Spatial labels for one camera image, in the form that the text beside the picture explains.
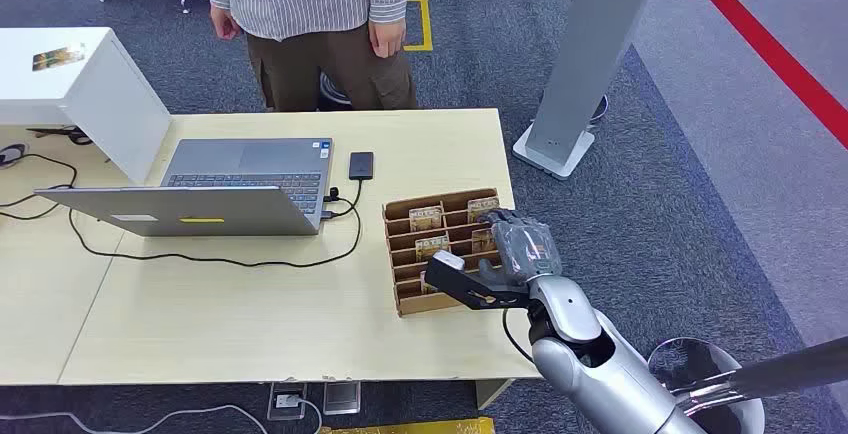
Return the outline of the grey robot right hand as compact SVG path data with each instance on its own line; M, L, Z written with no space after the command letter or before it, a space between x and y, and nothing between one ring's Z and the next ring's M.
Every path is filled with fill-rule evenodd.
M547 224L517 211L493 209L480 216L490 224L501 264L484 259L479 273L489 285L527 288L539 277L562 276L562 261Z

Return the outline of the person's right hand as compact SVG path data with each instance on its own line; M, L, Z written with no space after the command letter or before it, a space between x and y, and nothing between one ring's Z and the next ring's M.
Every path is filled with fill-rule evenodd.
M215 34L219 39L233 40L242 32L229 9L211 5L209 15Z

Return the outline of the person's left hand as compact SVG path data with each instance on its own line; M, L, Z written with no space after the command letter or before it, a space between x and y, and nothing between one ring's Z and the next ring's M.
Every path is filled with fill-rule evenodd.
M371 47L379 58L389 58L403 50L406 37L404 18L388 23L368 22Z

